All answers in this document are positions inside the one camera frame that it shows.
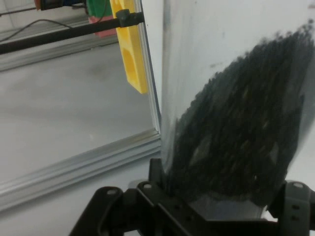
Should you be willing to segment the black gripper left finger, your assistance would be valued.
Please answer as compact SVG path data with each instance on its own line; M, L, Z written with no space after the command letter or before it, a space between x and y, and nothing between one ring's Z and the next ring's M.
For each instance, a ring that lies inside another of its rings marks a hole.
M73 227L72 236L209 236L209 222L161 188L161 160L151 159L149 180L126 191L113 186L95 191Z

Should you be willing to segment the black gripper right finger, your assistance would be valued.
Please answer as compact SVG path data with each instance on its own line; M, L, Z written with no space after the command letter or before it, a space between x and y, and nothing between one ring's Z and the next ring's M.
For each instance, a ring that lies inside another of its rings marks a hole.
M308 236L315 229L315 192L298 181L286 182L269 205L280 236Z

